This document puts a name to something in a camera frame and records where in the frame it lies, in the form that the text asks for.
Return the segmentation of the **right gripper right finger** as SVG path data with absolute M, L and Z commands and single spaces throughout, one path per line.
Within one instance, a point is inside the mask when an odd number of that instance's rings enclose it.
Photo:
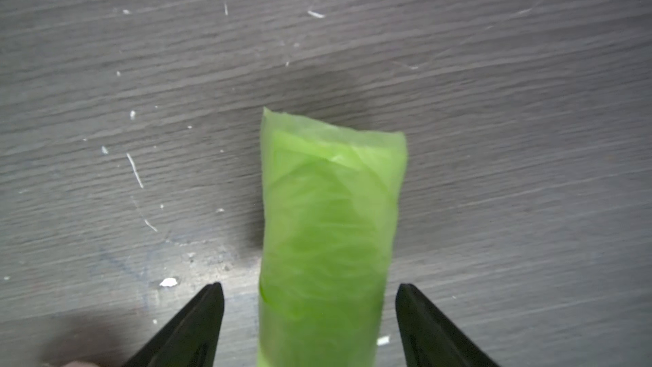
M 415 285 L 399 285 L 395 309 L 407 367 L 497 367 Z

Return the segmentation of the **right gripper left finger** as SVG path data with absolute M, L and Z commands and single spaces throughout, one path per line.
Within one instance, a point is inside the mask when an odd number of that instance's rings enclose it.
M 204 286 L 124 367 L 212 367 L 223 316 L 222 284 Z

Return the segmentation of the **green trash bag roll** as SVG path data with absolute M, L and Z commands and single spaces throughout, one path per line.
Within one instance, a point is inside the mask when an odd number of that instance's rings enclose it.
M 371 366 L 409 154 L 401 132 L 264 110 L 260 366 Z

